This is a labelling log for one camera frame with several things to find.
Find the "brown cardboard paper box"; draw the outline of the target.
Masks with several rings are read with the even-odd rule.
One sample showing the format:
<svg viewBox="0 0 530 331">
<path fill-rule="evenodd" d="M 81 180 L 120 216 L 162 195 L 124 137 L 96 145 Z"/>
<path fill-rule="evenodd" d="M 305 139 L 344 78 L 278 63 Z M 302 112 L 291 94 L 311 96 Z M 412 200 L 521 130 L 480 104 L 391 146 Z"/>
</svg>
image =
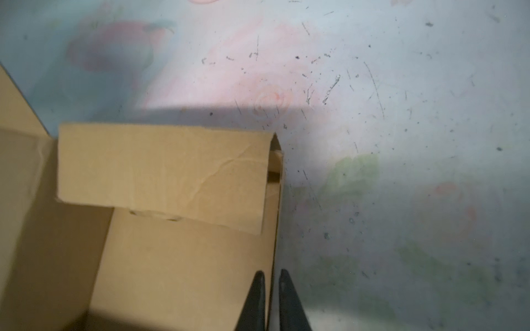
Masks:
<svg viewBox="0 0 530 331">
<path fill-rule="evenodd" d="M 283 178 L 272 132 L 62 124 L 1 71 L 1 329 L 266 328 Z"/>
</svg>

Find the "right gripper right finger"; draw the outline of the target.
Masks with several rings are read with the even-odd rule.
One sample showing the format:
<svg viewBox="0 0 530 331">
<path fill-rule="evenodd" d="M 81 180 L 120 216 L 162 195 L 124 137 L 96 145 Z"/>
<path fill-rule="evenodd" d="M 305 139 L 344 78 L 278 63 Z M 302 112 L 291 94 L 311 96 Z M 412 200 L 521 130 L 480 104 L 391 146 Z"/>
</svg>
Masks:
<svg viewBox="0 0 530 331">
<path fill-rule="evenodd" d="M 288 270 L 279 278 L 279 310 L 281 331 L 312 331 Z"/>
</svg>

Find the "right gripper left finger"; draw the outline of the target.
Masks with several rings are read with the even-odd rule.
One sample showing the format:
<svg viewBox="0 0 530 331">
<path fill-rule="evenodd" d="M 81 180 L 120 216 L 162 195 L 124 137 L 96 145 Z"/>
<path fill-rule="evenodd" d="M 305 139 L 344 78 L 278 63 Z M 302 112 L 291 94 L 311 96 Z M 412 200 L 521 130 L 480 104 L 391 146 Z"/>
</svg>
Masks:
<svg viewBox="0 0 530 331">
<path fill-rule="evenodd" d="M 257 271 L 249 288 L 235 331 L 265 331 L 266 324 L 265 275 Z"/>
</svg>

